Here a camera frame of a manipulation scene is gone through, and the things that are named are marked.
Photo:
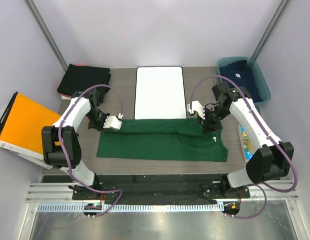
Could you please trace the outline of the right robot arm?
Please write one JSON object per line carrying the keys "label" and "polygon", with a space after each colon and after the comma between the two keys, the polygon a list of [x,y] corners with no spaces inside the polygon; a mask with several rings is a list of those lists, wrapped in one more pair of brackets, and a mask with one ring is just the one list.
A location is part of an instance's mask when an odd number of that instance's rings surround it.
{"label": "right robot arm", "polygon": [[254,153],[245,167],[223,175],[220,190],[225,197],[233,197],[241,187],[252,184],[267,184],[295,171],[292,164],[294,147],[283,142],[268,127],[255,108],[254,102],[244,87],[229,87],[224,81],[212,87],[216,103],[212,108],[192,100],[187,105],[189,114],[197,114],[204,133],[216,131],[221,120],[234,116],[250,139]]}

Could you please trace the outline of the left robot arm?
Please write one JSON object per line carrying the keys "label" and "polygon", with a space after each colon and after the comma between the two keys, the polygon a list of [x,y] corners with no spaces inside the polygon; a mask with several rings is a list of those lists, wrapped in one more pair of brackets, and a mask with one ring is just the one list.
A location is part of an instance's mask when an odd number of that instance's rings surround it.
{"label": "left robot arm", "polygon": [[70,104],[62,116],[50,126],[41,130],[43,159],[45,164],[59,169],[76,183],[75,190],[84,190],[88,198],[97,199],[101,193],[99,179],[82,160],[82,150],[77,130],[84,118],[88,118],[88,128],[102,131],[121,122],[98,106],[99,92],[95,89],[72,95]]}

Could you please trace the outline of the green t shirt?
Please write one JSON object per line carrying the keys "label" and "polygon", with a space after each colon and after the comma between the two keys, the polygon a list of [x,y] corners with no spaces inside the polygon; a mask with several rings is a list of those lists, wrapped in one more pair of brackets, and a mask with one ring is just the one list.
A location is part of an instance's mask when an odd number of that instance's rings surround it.
{"label": "green t shirt", "polygon": [[204,133],[195,118],[124,119],[121,129],[104,129],[98,158],[225,163],[221,130]]}

